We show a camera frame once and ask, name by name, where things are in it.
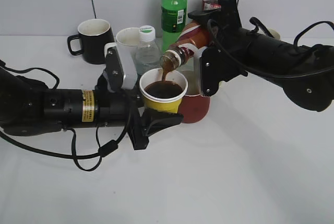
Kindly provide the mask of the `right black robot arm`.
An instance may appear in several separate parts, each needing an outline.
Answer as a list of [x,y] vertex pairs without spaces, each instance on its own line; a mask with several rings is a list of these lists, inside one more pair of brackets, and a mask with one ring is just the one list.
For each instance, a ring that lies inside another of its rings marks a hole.
[[333,46],[299,45],[274,38],[256,17],[242,27],[237,0],[218,0],[219,9],[193,11],[189,18],[207,32],[209,44],[195,54],[202,96],[217,93],[220,82],[254,74],[279,87],[296,105],[321,112],[333,102]]

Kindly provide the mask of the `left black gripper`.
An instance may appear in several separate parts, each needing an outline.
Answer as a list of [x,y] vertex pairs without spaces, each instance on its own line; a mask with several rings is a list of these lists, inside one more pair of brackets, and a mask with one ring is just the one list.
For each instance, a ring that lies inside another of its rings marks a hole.
[[100,150],[116,150],[126,134],[129,135],[134,150],[144,150],[151,135],[182,123],[184,116],[179,113],[144,110],[142,121],[137,101],[130,90],[110,88],[107,74],[103,72],[95,86],[98,104],[96,127],[122,126],[119,137],[112,139]]

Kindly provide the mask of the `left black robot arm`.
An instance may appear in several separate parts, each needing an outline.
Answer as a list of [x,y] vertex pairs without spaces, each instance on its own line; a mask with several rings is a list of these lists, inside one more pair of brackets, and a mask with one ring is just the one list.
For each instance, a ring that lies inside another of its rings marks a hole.
[[134,150],[149,136],[179,125],[183,115],[146,108],[139,113],[129,94],[106,90],[49,88],[1,62],[1,128],[12,136],[36,136],[69,128],[126,126]]

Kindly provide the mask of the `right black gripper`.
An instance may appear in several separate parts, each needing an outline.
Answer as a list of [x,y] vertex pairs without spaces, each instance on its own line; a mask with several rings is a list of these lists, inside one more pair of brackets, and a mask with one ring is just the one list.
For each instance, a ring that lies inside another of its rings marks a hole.
[[195,10],[188,18],[204,25],[211,35],[208,47],[216,77],[219,82],[228,82],[238,76],[248,76],[243,54],[246,52],[242,38],[242,24],[237,8],[237,0],[218,0],[220,8]]

